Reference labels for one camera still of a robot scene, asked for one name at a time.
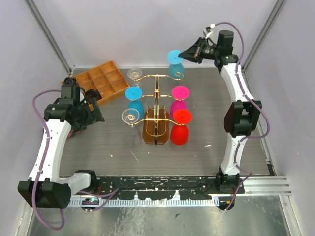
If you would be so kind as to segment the black coiled item on tray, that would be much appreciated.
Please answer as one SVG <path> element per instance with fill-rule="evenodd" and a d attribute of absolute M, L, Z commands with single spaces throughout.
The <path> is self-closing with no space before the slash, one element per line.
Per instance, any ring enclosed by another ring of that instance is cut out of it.
<path fill-rule="evenodd" d="M 86 100 L 89 103 L 91 103 L 92 98 L 95 98 L 96 101 L 98 101 L 100 99 L 100 94 L 99 94 L 98 90 L 90 89 L 90 90 L 85 92 L 85 97 L 86 97 Z"/>

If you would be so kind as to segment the magenta plastic wine glass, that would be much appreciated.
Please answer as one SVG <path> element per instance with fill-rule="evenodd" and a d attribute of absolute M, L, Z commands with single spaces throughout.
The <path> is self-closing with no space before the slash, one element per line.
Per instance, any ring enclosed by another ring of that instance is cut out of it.
<path fill-rule="evenodd" d="M 187 109 L 185 100 L 189 97 L 189 89 L 185 86 L 175 86 L 171 94 L 175 99 L 170 108 L 170 115 L 173 117 L 177 110 Z"/>

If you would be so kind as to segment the light blue plastic wine glass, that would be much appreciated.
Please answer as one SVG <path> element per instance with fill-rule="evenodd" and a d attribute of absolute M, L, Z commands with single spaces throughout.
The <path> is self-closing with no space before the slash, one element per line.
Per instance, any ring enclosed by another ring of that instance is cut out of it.
<path fill-rule="evenodd" d="M 172 50 L 167 55 L 169 76 L 175 80 L 181 80 L 185 75 L 185 69 L 182 65 L 183 58 L 179 57 L 180 53 L 180 50 Z"/>

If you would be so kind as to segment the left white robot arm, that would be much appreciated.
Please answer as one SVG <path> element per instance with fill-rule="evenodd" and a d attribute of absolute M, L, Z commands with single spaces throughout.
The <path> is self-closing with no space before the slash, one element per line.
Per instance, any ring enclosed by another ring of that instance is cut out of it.
<path fill-rule="evenodd" d="M 92 195 L 98 190 L 95 171 L 79 170 L 60 179 L 67 137 L 104 118 L 93 91 L 76 84 L 63 84 L 61 96 L 39 118 L 44 128 L 41 146 L 28 179 L 19 182 L 18 192 L 32 208 L 65 209 L 72 195 L 81 190 Z"/>

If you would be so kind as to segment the wooden compartment tray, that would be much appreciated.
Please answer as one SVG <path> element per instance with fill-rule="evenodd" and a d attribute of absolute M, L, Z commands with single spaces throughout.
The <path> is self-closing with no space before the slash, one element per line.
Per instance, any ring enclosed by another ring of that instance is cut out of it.
<path fill-rule="evenodd" d="M 97 93 L 97 103 L 101 107 L 124 95 L 129 83 L 111 60 L 73 76 L 85 91 Z"/>

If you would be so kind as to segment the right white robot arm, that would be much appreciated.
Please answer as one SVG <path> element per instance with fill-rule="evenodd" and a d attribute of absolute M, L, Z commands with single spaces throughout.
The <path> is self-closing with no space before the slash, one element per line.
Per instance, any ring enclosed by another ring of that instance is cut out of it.
<path fill-rule="evenodd" d="M 239 57 L 233 53 L 234 33 L 221 30 L 216 43 L 212 40 L 213 31 L 210 27 L 203 34 L 179 56 L 198 64 L 204 59 L 213 60 L 227 85 L 231 98 L 231 105 L 223 119 L 227 145 L 215 178 L 215 188 L 226 194 L 240 183 L 240 162 L 244 146 L 256 129 L 262 104 L 251 95 L 241 74 Z"/>

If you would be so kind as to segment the clear rear wine glass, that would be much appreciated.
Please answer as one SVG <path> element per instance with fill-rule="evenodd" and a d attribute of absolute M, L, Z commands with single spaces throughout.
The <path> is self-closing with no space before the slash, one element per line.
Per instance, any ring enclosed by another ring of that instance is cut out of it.
<path fill-rule="evenodd" d="M 140 68 L 131 68 L 128 72 L 127 72 L 127 76 L 133 80 L 133 86 L 134 87 L 140 87 L 141 83 L 140 80 L 142 78 L 142 70 Z"/>

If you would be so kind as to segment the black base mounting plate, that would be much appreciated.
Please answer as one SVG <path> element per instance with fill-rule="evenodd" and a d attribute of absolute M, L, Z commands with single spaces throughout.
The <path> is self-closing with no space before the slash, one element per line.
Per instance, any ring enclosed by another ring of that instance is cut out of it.
<path fill-rule="evenodd" d="M 207 200 L 214 194 L 243 194 L 243 177 L 235 176 L 102 176 L 96 184 L 79 191 L 79 194 L 103 195 L 117 190 L 114 199 L 170 200 L 179 194 L 180 200 Z"/>

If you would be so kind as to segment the clear wine glass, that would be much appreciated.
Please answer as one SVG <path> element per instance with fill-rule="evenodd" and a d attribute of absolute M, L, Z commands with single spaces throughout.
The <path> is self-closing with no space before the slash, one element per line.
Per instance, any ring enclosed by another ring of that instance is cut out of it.
<path fill-rule="evenodd" d="M 127 76 L 133 80 L 133 86 L 134 87 L 140 87 L 141 83 L 140 80 L 142 78 L 142 70 L 140 68 L 131 68 L 128 72 L 127 72 Z"/>
<path fill-rule="evenodd" d="M 121 115 L 122 121 L 129 126 L 127 129 L 127 141 L 130 144 L 140 144 L 142 137 L 140 129 L 137 127 L 137 122 L 140 121 L 140 113 L 137 109 L 127 108 L 122 112 Z"/>

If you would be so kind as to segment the red plastic wine glass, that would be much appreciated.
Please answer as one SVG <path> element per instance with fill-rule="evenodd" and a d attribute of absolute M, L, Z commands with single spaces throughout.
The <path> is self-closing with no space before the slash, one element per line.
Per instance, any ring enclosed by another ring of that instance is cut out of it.
<path fill-rule="evenodd" d="M 171 129 L 171 142 L 176 145 L 184 145 L 189 139 L 187 124 L 191 122 L 192 114 L 188 110 L 179 109 L 173 113 L 173 120 L 176 124 Z"/>

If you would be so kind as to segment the black coiled item beside tray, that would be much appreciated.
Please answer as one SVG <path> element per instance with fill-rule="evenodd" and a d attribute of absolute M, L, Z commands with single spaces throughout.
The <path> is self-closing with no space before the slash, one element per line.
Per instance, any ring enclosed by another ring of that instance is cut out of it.
<path fill-rule="evenodd" d="M 64 85 L 76 85 L 77 81 L 76 81 L 75 78 L 67 77 L 67 78 L 64 79 L 63 84 Z"/>

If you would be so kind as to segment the clear front wine glass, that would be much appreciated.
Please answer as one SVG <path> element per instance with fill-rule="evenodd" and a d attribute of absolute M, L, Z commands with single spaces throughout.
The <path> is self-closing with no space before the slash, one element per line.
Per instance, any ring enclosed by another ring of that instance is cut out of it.
<path fill-rule="evenodd" d="M 130 144 L 140 144 L 142 137 L 140 129 L 137 127 L 137 122 L 140 121 L 140 113 L 137 109 L 127 108 L 122 112 L 121 115 L 122 121 L 129 126 L 127 129 L 127 141 Z"/>

